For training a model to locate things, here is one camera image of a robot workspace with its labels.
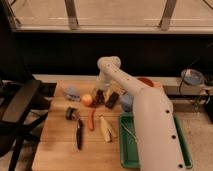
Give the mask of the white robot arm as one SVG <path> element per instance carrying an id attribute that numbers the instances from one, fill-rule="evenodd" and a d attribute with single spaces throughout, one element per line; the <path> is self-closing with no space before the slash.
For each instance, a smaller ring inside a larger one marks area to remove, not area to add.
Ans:
<path id="1" fill-rule="evenodd" d="M 133 96 L 133 119 L 140 171 L 185 171 L 173 104 L 166 93 L 120 69 L 117 56 L 101 57 L 97 86 L 107 90 L 114 79 Z"/>

